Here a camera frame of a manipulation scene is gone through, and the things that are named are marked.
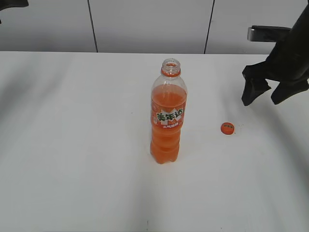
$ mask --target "white table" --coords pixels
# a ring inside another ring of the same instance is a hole
[[[188,100],[159,165],[150,89],[169,57]],[[0,231],[309,231],[309,92],[240,100],[265,58],[0,52]]]

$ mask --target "bottle cap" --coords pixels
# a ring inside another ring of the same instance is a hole
[[[221,131],[223,134],[227,134],[227,135],[233,134],[234,130],[235,128],[232,123],[225,122],[221,125]]]

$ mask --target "plastic bottle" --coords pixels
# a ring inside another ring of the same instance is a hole
[[[174,162],[179,152],[187,87],[178,60],[166,59],[151,92],[152,140],[150,151],[157,163]]]

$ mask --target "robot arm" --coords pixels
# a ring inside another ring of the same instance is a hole
[[[28,0],[1,0],[0,11],[11,7],[26,7],[29,6]]]
[[[279,82],[271,95],[275,104],[309,89],[309,5],[292,29],[252,26],[248,32],[250,41],[276,42],[276,45],[264,62],[246,66],[242,72],[246,81],[244,105],[271,89],[266,79]]]

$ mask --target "bottle opening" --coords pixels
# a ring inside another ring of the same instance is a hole
[[[179,76],[181,73],[180,62],[173,58],[166,59],[162,64],[161,73],[168,77]]]

